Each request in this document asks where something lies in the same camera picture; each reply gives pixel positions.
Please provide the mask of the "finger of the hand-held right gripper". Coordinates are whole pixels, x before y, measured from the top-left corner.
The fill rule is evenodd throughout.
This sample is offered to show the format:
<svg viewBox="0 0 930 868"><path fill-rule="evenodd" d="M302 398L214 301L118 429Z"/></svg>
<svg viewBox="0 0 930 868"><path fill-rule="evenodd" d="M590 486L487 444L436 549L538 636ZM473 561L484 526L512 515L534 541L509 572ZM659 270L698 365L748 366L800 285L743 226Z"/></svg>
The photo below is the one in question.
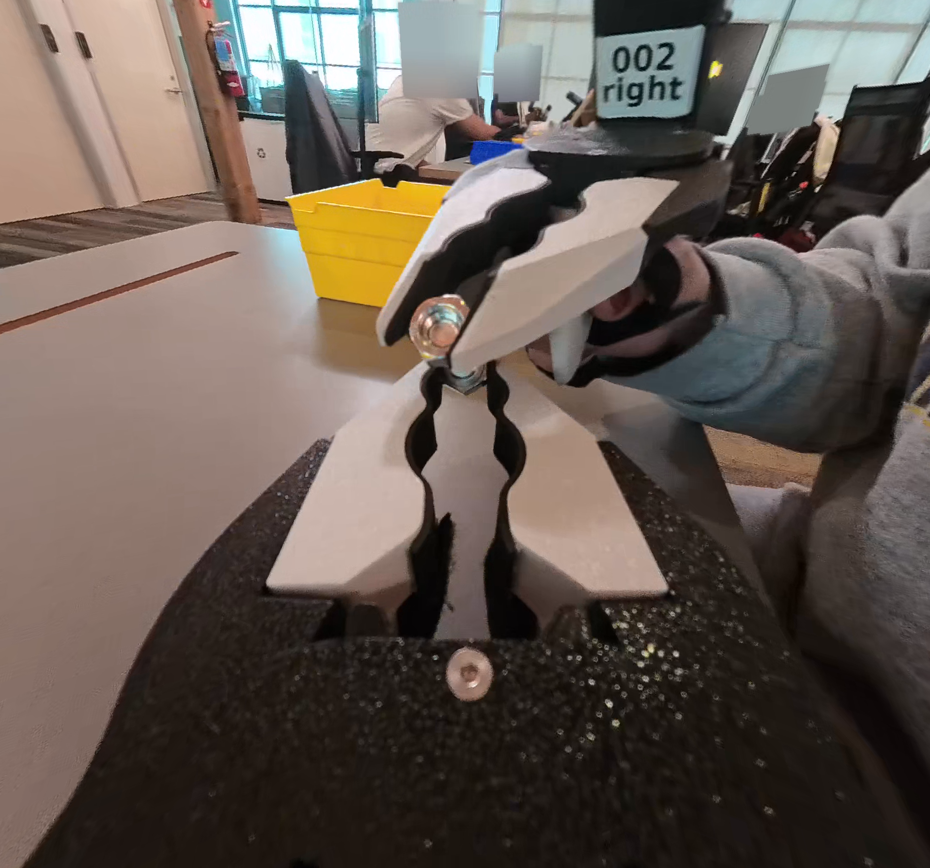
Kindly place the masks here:
<svg viewBox="0 0 930 868"><path fill-rule="evenodd" d="M551 182L524 152L464 174L449 189L381 308L379 344L390 347L406 338L417 309L433 298L458 295L475 313L502 264L537 243L550 209Z"/></svg>
<svg viewBox="0 0 930 868"><path fill-rule="evenodd" d="M552 373L574 374L590 311L633 284L645 223L678 187L646 177L589 186L574 216L548 225L534 246L491 274L451 350L452 372L473 372L548 337Z"/></svg>

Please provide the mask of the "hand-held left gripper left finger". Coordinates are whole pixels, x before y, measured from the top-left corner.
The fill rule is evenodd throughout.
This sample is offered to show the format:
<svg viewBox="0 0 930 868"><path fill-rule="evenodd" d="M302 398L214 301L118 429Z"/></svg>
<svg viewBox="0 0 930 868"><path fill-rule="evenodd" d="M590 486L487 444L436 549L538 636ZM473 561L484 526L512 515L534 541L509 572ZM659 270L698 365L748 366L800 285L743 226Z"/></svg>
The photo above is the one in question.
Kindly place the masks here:
<svg viewBox="0 0 930 868"><path fill-rule="evenodd" d="M333 437L265 586L360 606L389 634L434 636L447 604L454 528L423 477L436 454L444 379L421 364Z"/></svg>

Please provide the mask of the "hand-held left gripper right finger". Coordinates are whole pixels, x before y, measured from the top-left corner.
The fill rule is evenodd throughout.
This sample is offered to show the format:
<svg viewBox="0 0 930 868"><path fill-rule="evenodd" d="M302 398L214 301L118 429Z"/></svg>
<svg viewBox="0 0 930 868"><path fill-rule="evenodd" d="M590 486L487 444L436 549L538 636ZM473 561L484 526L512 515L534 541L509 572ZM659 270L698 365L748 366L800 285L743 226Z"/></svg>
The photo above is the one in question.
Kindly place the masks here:
<svg viewBox="0 0 930 868"><path fill-rule="evenodd" d="M488 365L507 479L483 564L492 637L536 637L569 607L657 599L668 583L596 437L520 375Z"/></svg>

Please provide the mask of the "yellow plastic bin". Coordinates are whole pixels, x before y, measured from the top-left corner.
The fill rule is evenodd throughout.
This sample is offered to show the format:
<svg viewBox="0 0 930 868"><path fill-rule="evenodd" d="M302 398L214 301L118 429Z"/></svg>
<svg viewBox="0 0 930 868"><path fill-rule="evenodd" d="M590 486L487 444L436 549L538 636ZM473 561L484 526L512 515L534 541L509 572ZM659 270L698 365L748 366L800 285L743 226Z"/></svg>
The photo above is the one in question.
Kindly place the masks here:
<svg viewBox="0 0 930 868"><path fill-rule="evenodd" d="M317 298L383 307L448 191L373 178L288 197Z"/></svg>

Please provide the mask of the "steel hex bolt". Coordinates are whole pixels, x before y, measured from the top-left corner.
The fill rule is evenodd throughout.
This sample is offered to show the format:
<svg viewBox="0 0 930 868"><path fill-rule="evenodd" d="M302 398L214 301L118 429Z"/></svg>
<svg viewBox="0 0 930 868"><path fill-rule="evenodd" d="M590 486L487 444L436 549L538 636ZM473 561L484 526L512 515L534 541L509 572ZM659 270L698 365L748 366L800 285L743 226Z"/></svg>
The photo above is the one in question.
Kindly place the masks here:
<svg viewBox="0 0 930 868"><path fill-rule="evenodd" d="M432 297L415 310L408 336L424 361L430 366L442 366L448 361L469 316L470 307L459 295Z"/></svg>

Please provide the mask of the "person's right forearm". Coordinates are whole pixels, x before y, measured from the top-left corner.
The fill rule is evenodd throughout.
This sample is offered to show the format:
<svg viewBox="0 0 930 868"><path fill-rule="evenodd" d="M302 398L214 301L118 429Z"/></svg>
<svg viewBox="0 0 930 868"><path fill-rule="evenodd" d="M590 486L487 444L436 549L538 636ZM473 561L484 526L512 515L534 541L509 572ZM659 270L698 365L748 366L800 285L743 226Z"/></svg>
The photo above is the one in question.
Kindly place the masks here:
<svg viewBox="0 0 930 868"><path fill-rule="evenodd" d="M713 285L709 331L606 379L788 450L863 443L905 402L928 327L928 245L925 173L884 216L850 219L805 254L757 238L693 250Z"/></svg>

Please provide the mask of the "person's right hand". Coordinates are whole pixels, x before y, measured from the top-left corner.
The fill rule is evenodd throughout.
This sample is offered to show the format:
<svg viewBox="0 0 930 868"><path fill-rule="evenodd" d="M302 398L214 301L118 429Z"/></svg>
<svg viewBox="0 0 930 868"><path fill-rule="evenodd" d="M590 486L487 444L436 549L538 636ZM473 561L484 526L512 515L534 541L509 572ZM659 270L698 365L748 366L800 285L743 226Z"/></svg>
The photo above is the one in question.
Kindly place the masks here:
<svg viewBox="0 0 930 868"><path fill-rule="evenodd" d="M726 311L721 281L700 246L675 237L656 249L630 287L592 308L569 377L555 374L552 338L531 343L527 352L539 371L563 386L632 378L691 350Z"/></svg>

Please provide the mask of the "brown work table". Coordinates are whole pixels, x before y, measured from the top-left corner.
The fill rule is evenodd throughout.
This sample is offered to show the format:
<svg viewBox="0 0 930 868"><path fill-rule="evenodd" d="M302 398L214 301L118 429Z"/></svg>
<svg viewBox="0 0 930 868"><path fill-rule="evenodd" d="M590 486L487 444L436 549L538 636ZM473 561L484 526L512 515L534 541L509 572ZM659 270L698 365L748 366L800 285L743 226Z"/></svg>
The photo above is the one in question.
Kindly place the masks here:
<svg viewBox="0 0 930 868"><path fill-rule="evenodd" d="M451 186L472 169L471 159L463 156L438 163L424 163L418 168L418 178L427 184Z"/></svg>

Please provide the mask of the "black chair with jacket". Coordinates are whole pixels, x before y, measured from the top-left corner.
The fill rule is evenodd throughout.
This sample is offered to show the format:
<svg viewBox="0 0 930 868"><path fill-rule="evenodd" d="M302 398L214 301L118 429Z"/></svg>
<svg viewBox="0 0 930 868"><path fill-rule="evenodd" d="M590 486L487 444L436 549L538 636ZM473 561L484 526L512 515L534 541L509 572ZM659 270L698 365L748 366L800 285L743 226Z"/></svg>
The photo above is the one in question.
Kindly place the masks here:
<svg viewBox="0 0 930 868"><path fill-rule="evenodd" d="M300 62L283 62L285 159L294 195L370 179L389 151L352 150L319 75Z"/></svg>

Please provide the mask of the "white recycling cabinet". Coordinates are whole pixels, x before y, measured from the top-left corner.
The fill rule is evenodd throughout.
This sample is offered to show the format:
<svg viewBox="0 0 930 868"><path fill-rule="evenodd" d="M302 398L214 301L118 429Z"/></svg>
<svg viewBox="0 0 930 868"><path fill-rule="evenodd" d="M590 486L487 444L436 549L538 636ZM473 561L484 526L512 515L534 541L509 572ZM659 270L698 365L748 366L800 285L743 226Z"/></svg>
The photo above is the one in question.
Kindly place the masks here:
<svg viewBox="0 0 930 868"><path fill-rule="evenodd" d="M284 118L250 113L239 118L258 199L285 203L293 188L285 156Z"/></svg>

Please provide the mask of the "red fire extinguisher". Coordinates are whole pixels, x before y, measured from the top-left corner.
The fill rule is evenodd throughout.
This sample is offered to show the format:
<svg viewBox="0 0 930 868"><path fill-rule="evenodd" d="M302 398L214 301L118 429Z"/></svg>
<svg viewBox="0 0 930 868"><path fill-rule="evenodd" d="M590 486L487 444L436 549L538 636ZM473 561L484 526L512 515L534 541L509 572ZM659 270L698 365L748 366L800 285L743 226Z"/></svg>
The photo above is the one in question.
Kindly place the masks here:
<svg viewBox="0 0 930 868"><path fill-rule="evenodd" d="M205 44L210 54L217 82L227 96L240 100L248 95L239 73L228 22L208 21L204 33Z"/></svg>

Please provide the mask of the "black folding chair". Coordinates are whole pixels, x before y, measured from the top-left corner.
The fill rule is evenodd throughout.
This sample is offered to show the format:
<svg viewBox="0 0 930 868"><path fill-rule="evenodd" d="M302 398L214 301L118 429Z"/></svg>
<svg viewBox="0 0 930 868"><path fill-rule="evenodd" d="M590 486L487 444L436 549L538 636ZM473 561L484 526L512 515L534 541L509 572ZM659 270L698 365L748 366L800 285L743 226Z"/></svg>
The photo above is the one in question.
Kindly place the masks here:
<svg viewBox="0 0 930 868"><path fill-rule="evenodd" d="M910 185L928 107L928 78L854 88L827 177L806 214L816 242L849 219L884 215Z"/></svg>

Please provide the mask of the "wooden post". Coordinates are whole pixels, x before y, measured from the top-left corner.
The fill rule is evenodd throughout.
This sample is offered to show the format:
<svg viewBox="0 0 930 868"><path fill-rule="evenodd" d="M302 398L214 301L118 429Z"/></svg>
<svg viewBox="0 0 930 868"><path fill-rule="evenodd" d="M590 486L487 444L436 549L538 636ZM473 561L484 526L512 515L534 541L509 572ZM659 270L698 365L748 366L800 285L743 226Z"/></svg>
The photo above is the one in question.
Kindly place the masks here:
<svg viewBox="0 0 930 868"><path fill-rule="evenodd" d="M236 223L259 224L262 209L248 164L237 103L217 68L215 43L222 26L213 0L171 1L227 214Z"/></svg>

